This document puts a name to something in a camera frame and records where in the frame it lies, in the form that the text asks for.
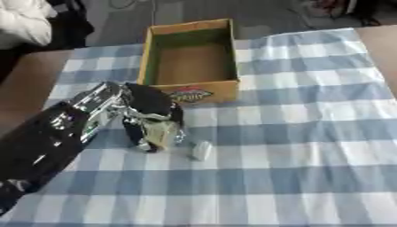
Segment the gingham tablecloth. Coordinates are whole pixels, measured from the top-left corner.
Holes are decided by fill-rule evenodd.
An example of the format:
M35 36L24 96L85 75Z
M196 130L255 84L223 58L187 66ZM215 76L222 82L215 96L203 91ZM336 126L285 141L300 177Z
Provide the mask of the gingham tablecloth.
M183 148L140 153L114 121L0 224L397 226L397 104L355 31L236 46L238 101L185 108L191 132L215 145L209 160ZM47 106L102 81L135 81L142 51L74 51Z

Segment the open cardboard box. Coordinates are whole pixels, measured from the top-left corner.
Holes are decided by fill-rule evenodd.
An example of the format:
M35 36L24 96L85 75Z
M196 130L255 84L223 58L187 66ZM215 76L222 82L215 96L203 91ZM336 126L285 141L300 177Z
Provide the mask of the open cardboard box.
M235 100L234 50L231 20L149 27L138 83L179 103Z

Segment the wooden table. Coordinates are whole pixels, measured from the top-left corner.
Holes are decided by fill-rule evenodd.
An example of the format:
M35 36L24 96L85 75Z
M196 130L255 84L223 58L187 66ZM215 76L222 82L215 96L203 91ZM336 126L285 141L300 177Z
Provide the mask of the wooden table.
M357 31L397 97L397 26ZM0 136L40 112L70 53L41 52L22 58L0 87Z

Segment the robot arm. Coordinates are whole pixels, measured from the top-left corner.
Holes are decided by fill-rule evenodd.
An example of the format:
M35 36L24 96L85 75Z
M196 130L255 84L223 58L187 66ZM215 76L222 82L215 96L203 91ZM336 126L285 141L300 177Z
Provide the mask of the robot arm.
M148 153L183 136L183 110L166 94L103 82L42 111L0 140L0 216L23 195L43 188L119 115L134 145Z

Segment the cable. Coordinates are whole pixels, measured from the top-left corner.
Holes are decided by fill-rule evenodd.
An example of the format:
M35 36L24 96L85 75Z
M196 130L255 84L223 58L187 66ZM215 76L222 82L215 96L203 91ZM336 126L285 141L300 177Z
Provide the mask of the cable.
M302 16L299 12L297 12L297 11L291 9L291 8L285 8L285 9L286 9L288 12L292 12L292 13L294 13L295 15L297 15L298 18L299 18L299 20L300 20L300 22L302 22L303 25L304 25L307 29L310 29L310 30L318 30L317 27L314 27L314 26L309 25L309 24L307 23L307 21L303 18L303 16Z
M156 0L152 0L152 25L156 24L156 11L157 11Z
M115 5L114 0L108 0L109 7L114 9L114 10L124 10L129 8L131 5L134 5L137 3L137 0L129 0L127 4L124 4L123 6Z

